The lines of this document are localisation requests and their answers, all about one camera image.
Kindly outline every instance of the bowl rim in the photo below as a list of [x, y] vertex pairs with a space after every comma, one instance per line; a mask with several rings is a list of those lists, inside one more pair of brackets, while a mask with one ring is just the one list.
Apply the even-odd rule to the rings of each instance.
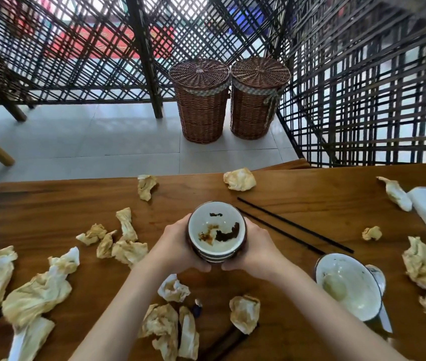
[[356, 317], [357, 319], [361, 320], [362, 322], [368, 322], [371, 321], [373, 318], [375, 318], [376, 316], [378, 316], [378, 314], [380, 313], [381, 309], [382, 309], [382, 304], [383, 304], [383, 299], [382, 299], [382, 291], [380, 290], [380, 286], [378, 285], [377, 280], [375, 279], [375, 276], [373, 276], [373, 274], [368, 270], [368, 268], [361, 263], [359, 260], [357, 260], [356, 258], [350, 256], [350, 255], [345, 255], [344, 253], [339, 253], [339, 252], [333, 252], [333, 253], [326, 253], [322, 256], [320, 256], [320, 258], [318, 258], [318, 260], [315, 263], [315, 267], [313, 268], [313, 280], [315, 281], [315, 283], [318, 284], [318, 280], [316, 278], [316, 268], [318, 267], [318, 264], [320, 263], [320, 261], [329, 255], [340, 255], [340, 256], [345, 256], [345, 257], [349, 257], [351, 258], [353, 261], [357, 262], [359, 265], [365, 267], [366, 273], [368, 273], [368, 275], [373, 279], [374, 284], [377, 286], [378, 289], [378, 294], [380, 295], [380, 304], [378, 305], [378, 311], [375, 313], [374, 316], [372, 316], [371, 318], [368, 319], [360, 319], [359, 317], [357, 317], [356, 315], [352, 314], [351, 312], [349, 312], [350, 314], [352, 314], [354, 317]]
[[[200, 207], [201, 207], [201, 206], [203, 206], [203, 205], [209, 204], [209, 203], [222, 203], [222, 204], [225, 204], [225, 205], [231, 206], [231, 207], [234, 209], [234, 211], [236, 211], [236, 212], [240, 215], [240, 218], [241, 218], [241, 219], [243, 219], [243, 225], [244, 225], [244, 228], [245, 228], [245, 234], [244, 234], [243, 238], [241, 239], [241, 241], [239, 241], [239, 242], [237, 243], [237, 245], [236, 245], [234, 248], [232, 248], [232, 249], [230, 249], [230, 250], [228, 250], [228, 251], [215, 252], [215, 253], [213, 253], [213, 252], [208, 252], [208, 251], [202, 250], [202, 249], [200, 249], [198, 246], [196, 246], [196, 245], [195, 245], [195, 242], [191, 239], [190, 230], [189, 230], [189, 223], [190, 223], [190, 221], [191, 221], [191, 218], [192, 218], [193, 214], [195, 213], [195, 211], [197, 211], [197, 210], [198, 210], [198, 208], [200, 208]], [[228, 257], [228, 255], [230, 255], [230, 254], [232, 254], [232, 253], [236, 252], [238, 249], [240, 249], [240, 248], [241, 248], [242, 244], [245, 242], [246, 235], [247, 235], [246, 221], [245, 221], [245, 218], [241, 215], [240, 211], [239, 211], [238, 209], [236, 209], [233, 205], [231, 205], [231, 204], [229, 204], [229, 203], [225, 203], [224, 201], [210, 200], [210, 201], [206, 201], [206, 202], [204, 202], [203, 204], [198, 205], [198, 206], [195, 208], [195, 210], [193, 210], [193, 211], [192, 211], [191, 215], [190, 215], [190, 216], [189, 216], [189, 218], [188, 218], [188, 223], [187, 223], [187, 225], [186, 225], [186, 235], [187, 235], [187, 237], [188, 237], [188, 239], [189, 239], [189, 241], [190, 241], [191, 245], [192, 245], [192, 246], [193, 246], [193, 247], [194, 247], [194, 248], [195, 248], [198, 252], [201, 252], [202, 254], [204, 254], [205, 256], [210, 257], [211, 259], [221, 259], [221, 258]]]

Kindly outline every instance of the wicker basket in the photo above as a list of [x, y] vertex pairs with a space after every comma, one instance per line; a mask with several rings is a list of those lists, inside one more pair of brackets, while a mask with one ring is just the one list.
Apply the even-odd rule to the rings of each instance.
[[220, 138], [230, 86], [228, 66], [216, 60], [184, 61], [170, 69], [170, 78], [185, 138], [201, 144]]
[[261, 138], [270, 128], [290, 72], [277, 60], [254, 57], [236, 62], [231, 75], [231, 131], [242, 139]]

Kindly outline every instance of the white bowl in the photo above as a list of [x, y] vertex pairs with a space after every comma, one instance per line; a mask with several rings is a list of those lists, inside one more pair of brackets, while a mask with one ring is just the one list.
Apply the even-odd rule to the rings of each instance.
[[[201, 233], [212, 234], [216, 230], [209, 227], [217, 226], [217, 230], [230, 233], [234, 225], [239, 224], [238, 235], [225, 242], [213, 239], [212, 244], [201, 240]], [[209, 262], [222, 262], [238, 251], [246, 237], [246, 223], [240, 212], [232, 205], [220, 201], [210, 201], [198, 206], [188, 221], [188, 237], [196, 253]]]
[[382, 294], [370, 271], [353, 257], [331, 253], [315, 266], [315, 281], [361, 321], [380, 312]]

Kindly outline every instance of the person's right hand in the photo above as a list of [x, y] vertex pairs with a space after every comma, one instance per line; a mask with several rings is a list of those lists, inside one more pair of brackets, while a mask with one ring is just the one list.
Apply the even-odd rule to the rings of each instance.
[[285, 257], [273, 243], [270, 233], [245, 218], [247, 241], [236, 257], [223, 262], [223, 270], [242, 269], [253, 277], [269, 280], [274, 267]]

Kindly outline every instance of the bowl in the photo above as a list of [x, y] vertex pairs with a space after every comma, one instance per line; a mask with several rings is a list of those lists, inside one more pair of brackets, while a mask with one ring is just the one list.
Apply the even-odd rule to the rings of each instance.
[[234, 206], [210, 201], [191, 214], [186, 237], [198, 256], [220, 263], [233, 257], [245, 242], [245, 219]]
[[315, 281], [362, 322], [377, 316], [382, 294], [371, 272], [359, 261], [342, 253], [321, 257], [315, 266]]

